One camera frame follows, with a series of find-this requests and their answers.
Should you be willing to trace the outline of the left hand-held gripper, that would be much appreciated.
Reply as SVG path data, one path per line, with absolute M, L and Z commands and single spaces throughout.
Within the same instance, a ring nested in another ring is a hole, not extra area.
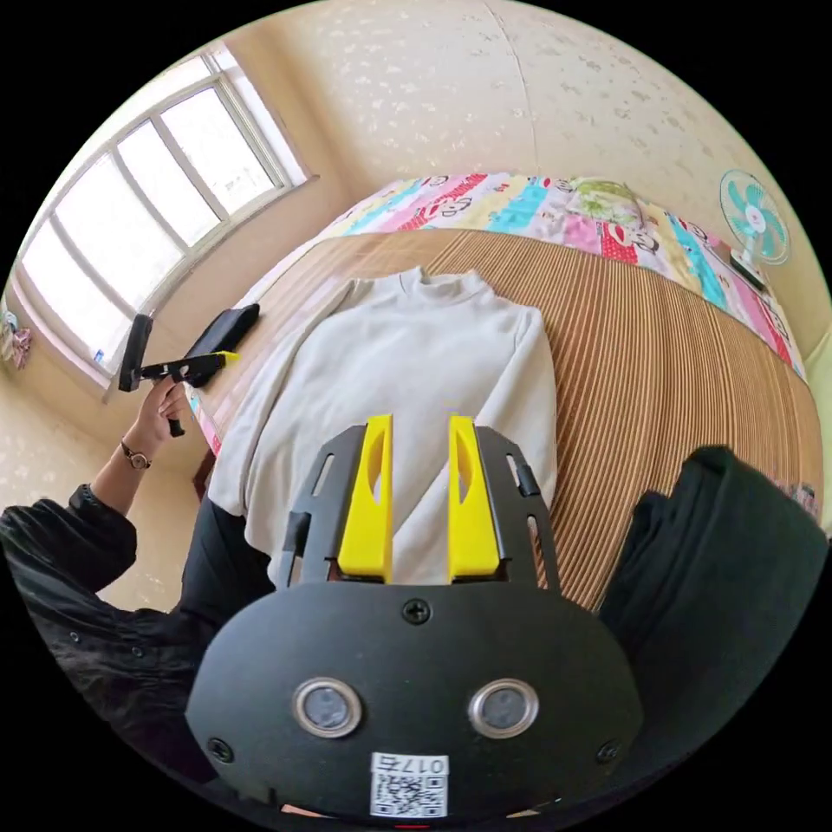
M 175 361 L 165 361 L 144 364 L 141 354 L 133 355 L 133 387 L 137 387 L 143 380 L 153 384 L 158 380 L 170 377 L 174 382 L 192 382 L 193 378 L 199 375 L 210 374 L 222 368 L 222 364 L 230 364 L 238 361 L 240 355 L 231 351 L 214 351 L 209 354 L 196 355 L 191 358 L 184 358 Z M 185 435 L 185 428 L 179 420 L 169 421 L 172 437 Z

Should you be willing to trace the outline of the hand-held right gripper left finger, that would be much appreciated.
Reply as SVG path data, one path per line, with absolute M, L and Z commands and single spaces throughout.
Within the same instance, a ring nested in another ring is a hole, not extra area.
M 337 556 L 350 580 L 389 583 L 393 578 L 393 416 L 365 425 Z

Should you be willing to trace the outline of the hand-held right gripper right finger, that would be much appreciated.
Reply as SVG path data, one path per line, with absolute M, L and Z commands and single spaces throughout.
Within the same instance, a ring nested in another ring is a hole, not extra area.
M 471 419 L 451 415 L 448 445 L 448 581 L 490 580 L 497 573 L 500 556 L 487 478 Z

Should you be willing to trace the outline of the person's left hand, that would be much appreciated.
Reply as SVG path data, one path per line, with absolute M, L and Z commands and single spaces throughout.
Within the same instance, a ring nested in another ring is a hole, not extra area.
M 124 442 L 132 451 L 153 461 L 163 444 L 170 439 L 170 420 L 182 423 L 189 417 L 185 388 L 182 382 L 166 377 L 156 381 L 144 398 Z

